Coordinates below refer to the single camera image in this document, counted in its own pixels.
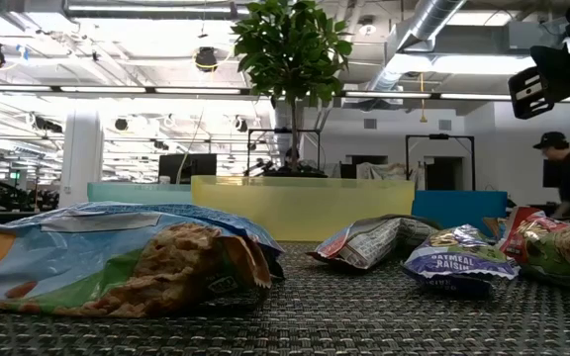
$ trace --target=doorway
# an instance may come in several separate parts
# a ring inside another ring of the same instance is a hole
[[[425,157],[426,190],[463,190],[463,157]]]

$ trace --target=gray woven mat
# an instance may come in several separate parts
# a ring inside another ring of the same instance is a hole
[[[344,275],[287,243],[288,279],[261,306],[238,296],[158,319],[0,312],[0,355],[570,354],[570,291],[497,282],[489,301],[424,292],[397,262]]]

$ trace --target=green leaves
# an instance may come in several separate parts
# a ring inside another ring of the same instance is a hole
[[[248,19],[233,26],[238,71],[251,78],[252,93],[285,97],[291,104],[309,96],[328,102],[342,89],[334,77],[348,69],[351,44],[339,39],[346,23],[333,22],[314,1],[265,0],[247,5]]]

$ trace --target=ceiling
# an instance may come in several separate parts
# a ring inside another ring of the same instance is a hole
[[[237,72],[239,58],[233,56],[235,37],[230,29],[233,21],[208,20],[214,18],[214,12],[201,11],[199,6],[209,2],[207,0],[190,5],[186,5],[185,1],[134,2],[134,6],[152,3],[151,6],[193,6],[199,10],[192,15],[175,18],[158,12],[137,12],[135,16],[131,14],[125,18],[91,14],[65,19],[51,10],[13,11],[0,15],[0,44],[6,55],[6,64],[0,69],[0,84],[247,87],[246,76]],[[339,16],[338,13],[342,12],[348,19],[354,11],[352,2],[319,2],[332,16]],[[68,6],[118,3],[125,7],[130,2],[69,1]],[[375,27],[375,32],[362,33],[361,25],[355,27],[351,39],[354,47],[349,58],[350,67],[340,74],[340,79],[356,86],[371,80],[385,64],[384,45],[391,26],[410,18],[416,3],[412,0],[365,2],[360,19],[368,18],[367,21]],[[542,17],[560,16],[570,1],[554,0],[549,2],[550,6],[537,9],[534,7],[536,3],[538,1],[469,0],[448,25],[503,26],[513,16],[531,7],[537,11],[530,12],[525,20],[535,22]],[[204,73],[194,64],[196,50],[203,46],[216,49],[220,65],[214,73]],[[407,91],[503,94],[507,93],[508,78],[507,75],[426,72],[423,77],[404,75],[399,85]],[[404,106],[411,108],[420,104],[420,101],[407,100]],[[222,171],[240,174],[247,136],[235,129],[235,120],[246,120],[250,128],[274,127],[273,110],[269,102],[263,100],[252,102],[123,97],[81,101],[67,97],[0,93],[0,137],[5,136],[3,142],[20,141],[27,147],[44,149],[49,157],[43,162],[53,166],[47,169],[57,171],[62,156],[62,134],[46,134],[33,129],[29,113],[66,129],[65,118],[72,105],[93,106],[101,111],[108,141],[105,145],[104,165],[108,179],[151,181],[152,178],[147,177],[156,177],[156,156],[187,151],[193,135],[197,141],[201,139],[201,143],[193,144],[191,152],[218,152],[225,156],[222,166],[226,167],[222,167]],[[473,104],[428,104],[430,108],[457,110],[469,105]],[[115,129],[115,121],[119,118],[132,123],[130,130],[120,132]],[[43,136],[52,140],[40,139]],[[150,138],[167,142],[169,149],[160,151],[154,148]],[[203,143],[204,139],[216,143],[209,146]],[[9,165],[10,161],[19,160],[20,155],[36,156],[22,148],[11,153],[5,148],[7,144],[0,143],[0,160]],[[269,158],[277,156],[278,149],[274,144],[264,144],[259,146],[255,154],[257,157]],[[36,159],[36,162],[40,164],[41,160]],[[116,168],[130,164],[133,164],[133,169]]]

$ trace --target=granola bag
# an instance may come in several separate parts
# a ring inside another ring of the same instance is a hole
[[[438,225],[422,218],[389,215],[366,219],[354,222],[307,254],[319,261],[367,270],[398,244],[415,248],[435,231]]]
[[[535,208],[516,208],[500,242],[528,275],[570,287],[570,223]]]
[[[191,205],[92,203],[0,224],[0,309],[141,317],[271,286],[260,226]]]
[[[494,277],[511,280],[519,270],[469,224],[435,232],[404,263],[404,271],[425,287],[475,296],[489,295]]]

